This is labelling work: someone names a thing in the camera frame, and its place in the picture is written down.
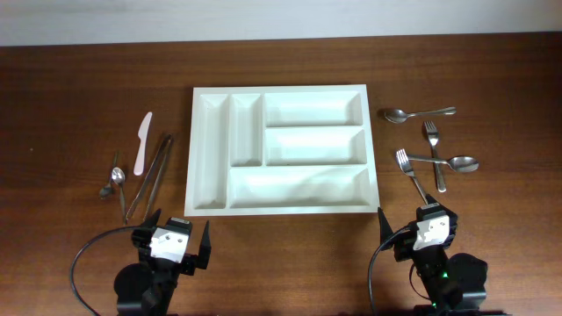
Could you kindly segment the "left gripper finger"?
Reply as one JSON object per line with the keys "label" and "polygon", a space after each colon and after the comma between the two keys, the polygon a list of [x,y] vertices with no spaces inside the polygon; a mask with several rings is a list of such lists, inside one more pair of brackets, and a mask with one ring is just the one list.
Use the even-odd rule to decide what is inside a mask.
{"label": "left gripper finger", "polygon": [[140,227],[147,229],[154,229],[158,225],[159,218],[161,216],[162,210],[157,209],[152,215],[150,215],[146,220],[144,220]]}
{"label": "left gripper finger", "polygon": [[205,228],[198,249],[198,258],[196,263],[198,269],[207,269],[210,256],[212,253],[212,245],[211,245],[209,230],[210,230],[210,222],[206,221]]}

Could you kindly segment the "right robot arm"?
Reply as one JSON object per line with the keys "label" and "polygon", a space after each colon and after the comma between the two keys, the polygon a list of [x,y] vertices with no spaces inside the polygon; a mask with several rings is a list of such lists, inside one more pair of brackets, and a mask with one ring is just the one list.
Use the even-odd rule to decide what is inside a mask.
{"label": "right robot arm", "polygon": [[459,253],[448,257],[458,228],[458,216],[430,195],[428,203],[416,209],[416,220],[393,231],[382,210],[378,211],[380,245],[368,268],[368,290],[378,254],[392,249],[397,262],[410,260],[410,272],[422,281],[429,301],[413,308],[415,315],[480,315],[486,299],[488,265],[485,261]]}

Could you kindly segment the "steel tablespoon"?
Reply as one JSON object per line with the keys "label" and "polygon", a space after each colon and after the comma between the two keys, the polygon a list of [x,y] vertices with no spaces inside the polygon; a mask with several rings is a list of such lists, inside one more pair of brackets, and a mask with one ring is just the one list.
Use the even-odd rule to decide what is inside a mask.
{"label": "steel tablespoon", "polygon": [[432,115],[454,115],[457,113],[456,107],[447,107],[440,110],[433,111],[419,111],[419,112],[404,112],[401,109],[385,109],[383,110],[384,116],[387,120],[394,124],[404,123],[406,120],[417,116],[432,116]]}
{"label": "steel tablespoon", "polygon": [[455,156],[449,160],[427,157],[416,154],[408,154],[407,158],[418,162],[431,162],[434,164],[444,164],[449,166],[453,171],[458,173],[469,173],[479,168],[479,162],[471,156]]}

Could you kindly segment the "steel fork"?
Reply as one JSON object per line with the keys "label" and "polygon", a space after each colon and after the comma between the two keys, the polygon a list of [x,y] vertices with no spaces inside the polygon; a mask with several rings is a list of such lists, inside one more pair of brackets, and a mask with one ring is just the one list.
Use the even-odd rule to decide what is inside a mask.
{"label": "steel fork", "polygon": [[[431,154],[433,158],[438,157],[438,153],[436,150],[436,145],[439,141],[439,133],[437,131],[436,125],[432,121],[425,121],[423,123],[425,128],[425,133],[427,135],[430,147],[431,147]],[[436,187],[437,190],[441,193],[447,191],[446,183],[444,181],[443,172],[439,164],[434,165],[435,177],[436,177]]]}
{"label": "steel fork", "polygon": [[414,182],[414,185],[416,186],[416,189],[418,190],[418,192],[421,195],[422,200],[424,201],[425,205],[429,204],[429,201],[427,200],[427,194],[425,192],[425,190],[422,188],[420,182],[418,181],[415,173],[414,173],[414,169],[407,157],[406,151],[404,149],[400,149],[396,152],[396,160],[397,163],[399,164],[400,170],[406,175],[409,176],[411,178],[411,180]]}

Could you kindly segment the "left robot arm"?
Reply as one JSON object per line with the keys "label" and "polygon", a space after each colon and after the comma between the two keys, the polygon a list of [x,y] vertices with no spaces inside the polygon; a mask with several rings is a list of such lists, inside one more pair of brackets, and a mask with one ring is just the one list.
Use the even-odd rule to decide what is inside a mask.
{"label": "left robot arm", "polygon": [[205,224],[198,252],[189,254],[192,223],[170,218],[158,225],[156,211],[133,229],[131,240],[139,261],[125,266],[115,277],[119,315],[165,315],[181,275],[206,269],[212,253],[210,224]]}

